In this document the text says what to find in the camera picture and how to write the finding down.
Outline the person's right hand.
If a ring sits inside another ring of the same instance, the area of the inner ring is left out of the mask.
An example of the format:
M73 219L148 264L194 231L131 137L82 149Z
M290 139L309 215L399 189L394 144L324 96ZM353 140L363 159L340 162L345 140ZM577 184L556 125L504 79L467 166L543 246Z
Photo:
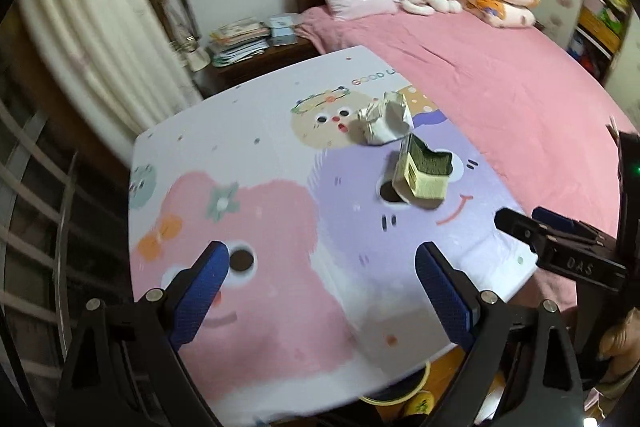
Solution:
M608 362L603 384L615 384L639 364L639 310L632 308L624 321L609 329L599 345L599 359Z

